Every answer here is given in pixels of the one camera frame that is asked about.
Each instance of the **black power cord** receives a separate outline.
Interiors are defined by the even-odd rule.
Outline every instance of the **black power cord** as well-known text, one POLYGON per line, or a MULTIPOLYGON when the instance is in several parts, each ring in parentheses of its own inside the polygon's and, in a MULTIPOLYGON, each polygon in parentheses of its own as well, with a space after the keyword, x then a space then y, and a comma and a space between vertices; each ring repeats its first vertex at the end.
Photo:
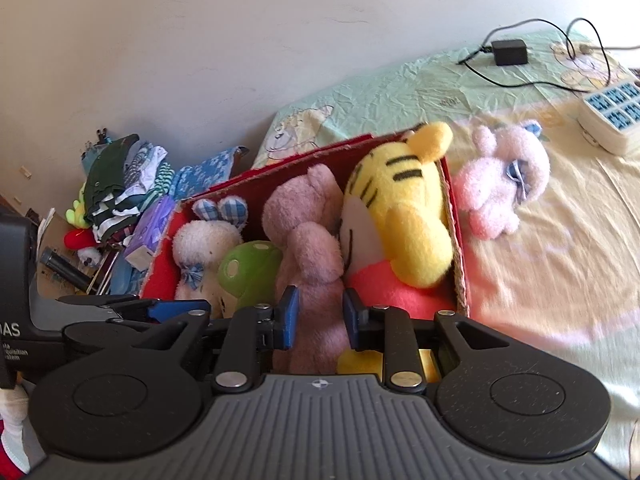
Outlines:
POLYGON ((510 28, 520 27, 521 25, 525 25, 526 23, 533 23, 533 22, 548 23, 549 25, 551 25, 551 26, 555 27, 557 30, 559 30, 562 33, 562 35, 564 36, 564 46, 566 48, 567 54, 569 56, 569 59, 571 59, 571 60, 574 60, 575 57, 576 57, 574 44, 572 43, 571 39, 569 38, 569 33, 571 33, 571 29, 573 28, 573 26, 577 22, 587 22, 589 25, 591 25, 591 28, 594 30, 594 32, 596 33, 596 36, 598 37, 598 42, 600 43, 600 50, 602 51, 602 55, 604 56, 604 61, 607 64, 607 83, 605 84, 605 86, 609 86, 609 84, 611 83, 611 66, 609 65, 609 58, 607 57, 607 53, 605 52, 605 49, 604 49, 604 46, 602 44, 602 40, 600 39, 600 34, 598 33, 598 30, 596 29, 595 25, 593 25, 593 23, 591 23, 586 18, 575 18, 569 24, 569 27, 567 28, 566 32, 564 30, 562 30, 560 27, 558 27, 555 23, 552 23, 552 22, 550 22, 548 20, 543 20, 542 18, 531 18, 530 20, 524 20, 523 22, 514 23, 513 25, 507 25, 505 27, 494 28, 494 30, 489 32, 489 34, 486 36, 486 38, 484 38, 484 41, 481 43, 480 47, 477 50, 475 50, 474 52, 472 52, 471 54, 469 54, 465 58, 461 59, 457 64, 466 66, 469 70, 471 70, 471 72, 473 72, 474 74, 480 76, 485 81, 488 81, 489 83, 494 84, 496 86, 499 86, 501 88, 522 88, 522 87, 525 87, 525 86, 533 86, 533 85, 549 85, 549 86, 553 86, 555 88, 559 88, 561 90, 568 90, 569 92, 582 92, 582 93, 587 93, 587 94, 590 93, 590 92, 593 92, 594 91, 593 88, 589 89, 589 90, 584 90, 584 89, 581 89, 581 88, 571 88, 569 86, 565 86, 565 85, 561 85, 561 84, 558 84, 558 83, 554 83, 552 81, 527 81, 526 83, 504 84, 504 83, 500 83, 500 82, 494 81, 492 79, 489 79, 487 76, 485 76, 484 74, 481 74, 480 72, 478 72, 478 70, 476 70, 471 65, 469 65, 468 62, 471 61, 473 58, 475 58, 478 54, 480 54, 480 52, 491 52, 491 47, 489 45, 487 45, 487 41, 489 41, 489 38, 491 38, 496 32, 500 32, 501 30, 508 30, 510 28))

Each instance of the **white wall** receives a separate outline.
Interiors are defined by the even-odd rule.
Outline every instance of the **white wall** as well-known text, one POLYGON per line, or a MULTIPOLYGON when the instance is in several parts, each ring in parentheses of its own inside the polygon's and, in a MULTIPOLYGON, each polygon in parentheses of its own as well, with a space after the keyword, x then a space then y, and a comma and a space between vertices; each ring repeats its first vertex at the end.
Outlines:
POLYGON ((256 148, 293 100, 532 16, 584 15, 607 43, 640 43, 625 25, 638 0, 609 0, 617 15, 603 1, 0 0, 0 193, 67 208, 102 126, 163 144, 178 166, 256 148))

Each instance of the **green toy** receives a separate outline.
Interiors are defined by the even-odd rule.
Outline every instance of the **green toy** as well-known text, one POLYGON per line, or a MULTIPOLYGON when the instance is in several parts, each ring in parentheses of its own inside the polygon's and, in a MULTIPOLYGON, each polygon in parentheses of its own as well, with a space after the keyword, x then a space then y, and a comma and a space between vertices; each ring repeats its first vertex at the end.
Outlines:
POLYGON ((88 229, 91 227, 84 219, 84 184, 82 184, 80 192, 78 193, 78 200, 74 200, 74 208, 67 209, 65 213, 66 221, 73 227, 79 229, 88 229))
POLYGON ((274 305, 276 274, 282 252, 271 242, 247 242, 229 251, 218 269, 220 308, 224 317, 244 306, 274 305))

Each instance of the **purple tissue box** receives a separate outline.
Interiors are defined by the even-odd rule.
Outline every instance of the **purple tissue box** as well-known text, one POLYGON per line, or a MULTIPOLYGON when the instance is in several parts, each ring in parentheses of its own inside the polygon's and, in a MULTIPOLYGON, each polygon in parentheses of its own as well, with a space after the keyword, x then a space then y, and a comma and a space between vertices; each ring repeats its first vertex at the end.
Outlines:
POLYGON ((131 235, 129 245, 124 251, 124 259, 137 270, 147 270, 154 259, 158 242, 175 208, 174 200, 163 196, 147 209, 131 235))

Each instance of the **tiger ear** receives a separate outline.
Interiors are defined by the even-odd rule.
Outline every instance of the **tiger ear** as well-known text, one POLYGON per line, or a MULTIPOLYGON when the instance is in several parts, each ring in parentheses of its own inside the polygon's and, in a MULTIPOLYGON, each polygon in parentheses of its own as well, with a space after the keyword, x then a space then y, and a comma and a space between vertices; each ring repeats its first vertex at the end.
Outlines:
POLYGON ((430 123, 408 137, 406 143, 420 162, 425 164, 441 159, 447 153, 452 139, 453 132, 447 123, 430 123))

